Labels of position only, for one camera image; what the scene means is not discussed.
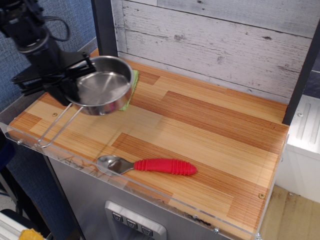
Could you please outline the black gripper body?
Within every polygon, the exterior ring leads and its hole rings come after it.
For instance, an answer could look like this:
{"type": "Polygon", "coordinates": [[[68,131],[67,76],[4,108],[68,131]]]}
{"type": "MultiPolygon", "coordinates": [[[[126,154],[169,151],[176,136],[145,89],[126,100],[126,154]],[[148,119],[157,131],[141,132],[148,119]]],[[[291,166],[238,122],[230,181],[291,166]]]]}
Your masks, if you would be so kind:
{"type": "Polygon", "coordinates": [[[96,71],[86,52],[61,50],[51,38],[16,47],[30,66],[11,82],[18,85],[26,96],[44,90],[45,85],[60,85],[65,81],[74,83],[76,79],[96,71]]]}

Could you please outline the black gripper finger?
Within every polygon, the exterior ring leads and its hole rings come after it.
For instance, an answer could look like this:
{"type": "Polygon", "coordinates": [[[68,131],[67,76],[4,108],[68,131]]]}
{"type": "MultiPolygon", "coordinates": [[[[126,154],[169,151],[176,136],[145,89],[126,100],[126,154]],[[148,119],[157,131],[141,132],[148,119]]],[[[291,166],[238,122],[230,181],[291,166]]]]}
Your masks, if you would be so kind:
{"type": "Polygon", "coordinates": [[[64,79],[62,81],[62,90],[64,92],[65,97],[68,100],[72,100],[78,102],[80,100],[78,95],[78,87],[75,82],[70,79],[64,79]]]}
{"type": "Polygon", "coordinates": [[[68,106],[71,103],[66,98],[66,91],[63,89],[62,86],[54,84],[44,84],[43,88],[63,106],[68,106]]]}

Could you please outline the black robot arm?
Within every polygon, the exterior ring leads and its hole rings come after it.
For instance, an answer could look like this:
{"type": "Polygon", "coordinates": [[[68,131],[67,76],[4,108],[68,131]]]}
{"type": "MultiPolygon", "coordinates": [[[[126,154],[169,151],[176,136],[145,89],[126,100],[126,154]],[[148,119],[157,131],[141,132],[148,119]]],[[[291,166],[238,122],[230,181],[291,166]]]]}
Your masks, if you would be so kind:
{"type": "Polygon", "coordinates": [[[64,78],[95,38],[89,0],[2,0],[0,108],[64,78]]]}

